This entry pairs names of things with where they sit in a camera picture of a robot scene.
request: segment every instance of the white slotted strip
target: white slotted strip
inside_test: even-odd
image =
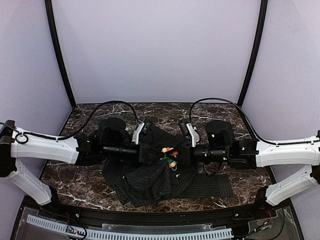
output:
[[[28,215],[26,222],[28,224],[51,230],[56,233],[63,233],[69,236],[81,238],[81,236],[76,236],[73,233],[66,232],[67,225],[65,223],[54,222],[30,214]],[[85,234],[81,227],[72,226],[72,228],[76,229],[82,235]],[[195,233],[159,235],[117,233],[92,229],[86,229],[86,231],[86,240],[227,240],[234,237],[231,228]]]

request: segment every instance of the marble table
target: marble table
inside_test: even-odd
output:
[[[188,118],[191,106],[190,103],[134,103],[132,105],[141,121],[151,118],[156,126],[174,135],[181,133],[178,120]],[[65,136],[79,128],[96,106],[97,104],[77,105],[61,135]],[[134,115],[128,106],[111,104],[101,107],[81,134],[89,135],[98,128],[101,119],[109,117],[123,119],[130,133],[136,126]],[[202,143],[207,141],[206,123],[215,119],[231,122],[237,140],[250,138],[242,118],[232,105],[199,103],[192,110],[192,122],[202,136]],[[258,189],[272,183],[266,168],[236,170],[223,164],[221,173],[228,175],[233,197],[170,199],[135,208],[131,203],[122,205],[116,193],[107,186],[102,176],[103,166],[103,163],[93,166],[74,166],[50,160],[44,168],[41,180],[57,190],[63,204],[125,212],[188,212],[246,205],[254,202]],[[216,168],[216,163],[206,167],[209,173]]]

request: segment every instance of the black frame post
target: black frame post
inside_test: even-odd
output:
[[[259,46],[260,46],[260,42],[261,42],[261,36],[262,36],[262,32],[264,30],[264,24],[265,24],[265,18],[266,18],[266,12],[267,12],[267,5],[268,5],[268,0],[261,0],[261,4],[260,4],[260,12],[259,12],[259,17],[258,17],[258,23],[256,26],[256,31],[255,31],[255,37],[254,37],[254,41],[253,41],[253,47],[252,47],[252,51],[251,51],[251,56],[250,56],[250,60],[249,60],[249,64],[248,64],[248,68],[246,70],[246,74],[244,77],[244,81],[243,81],[243,85],[242,85],[242,89],[241,89],[241,93],[240,96],[238,98],[238,102],[237,105],[241,108],[247,91],[248,91],[248,87],[249,87],[249,83],[252,77],[252,73],[254,71],[255,68],[255,64],[256,64],[256,60],[257,60],[257,55],[258,55],[258,51],[259,51]]]
[[[56,61],[59,66],[60,74],[62,77],[62,81],[65,87],[66,94],[69,98],[69,102],[71,104],[71,107],[74,108],[76,104],[76,100],[74,97],[74,94],[71,89],[71,85],[69,82],[69,78],[67,75],[67,70],[65,66],[65,62],[62,56],[60,44],[59,44],[59,39],[58,39],[58,33],[57,33],[57,28],[56,28],[56,23],[55,23],[55,16],[54,16],[54,11],[52,7],[52,1],[51,0],[44,0],[45,2],[45,10],[46,10],[46,16],[48,18],[48,24],[49,24],[49,29],[51,33],[51,39],[52,39],[52,44],[55,52],[55,57]]]

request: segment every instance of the robotic arm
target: robotic arm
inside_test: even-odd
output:
[[[125,131],[126,124],[123,120],[108,118],[101,121],[99,129],[91,137],[71,137],[60,140],[58,136],[45,135],[48,137],[45,139],[35,134],[28,135],[28,141],[25,141],[23,134],[25,131],[15,127],[14,121],[8,120],[6,124],[7,126],[3,126],[0,131],[0,177],[17,185],[39,205],[46,205],[54,201],[55,190],[28,171],[19,158],[39,158],[75,165],[91,165],[97,163],[91,161],[91,159],[97,159],[97,156],[130,155],[136,156],[139,162],[143,162],[141,161],[142,153],[148,148],[145,144],[140,144],[139,138],[148,131],[151,123],[142,123],[130,137]],[[269,141],[269,143],[257,139],[235,141],[231,124],[214,120],[205,126],[208,144],[197,144],[200,137],[191,123],[184,121],[179,125],[182,133],[189,136],[191,140],[190,146],[180,153],[183,156],[183,162],[180,162],[179,166],[188,165],[188,162],[192,161],[226,162],[238,169],[304,164],[297,173],[263,188],[263,201],[271,206],[320,183],[319,136],[292,141]]]

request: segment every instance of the marble tabletop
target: marble tabletop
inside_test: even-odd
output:
[[[97,104],[77,105],[61,135],[65,136],[78,129],[96,106]],[[132,106],[141,121],[151,118],[156,126],[175,135],[181,133],[178,120],[188,118],[191,104],[133,103]],[[80,134],[89,135],[98,128],[101,119],[109,117],[123,119],[130,133],[136,127],[134,115],[128,106],[108,104],[96,111]],[[207,141],[206,123],[215,119],[231,122],[237,140],[250,138],[242,118],[232,105],[199,103],[192,110],[192,123],[201,134],[202,143]],[[116,193],[107,186],[102,175],[103,166],[104,163],[92,166],[75,166],[50,160],[44,168],[41,180],[57,190],[63,204],[125,212],[188,212],[251,204],[255,200],[257,190],[272,183],[267,169],[264,167],[255,170],[237,170],[224,163],[220,172],[228,175],[233,189],[233,197],[170,199],[157,204],[134,207],[130,202],[122,205]],[[216,167],[217,164],[212,163],[206,169],[210,173]],[[202,172],[201,166],[199,166],[198,172]]]

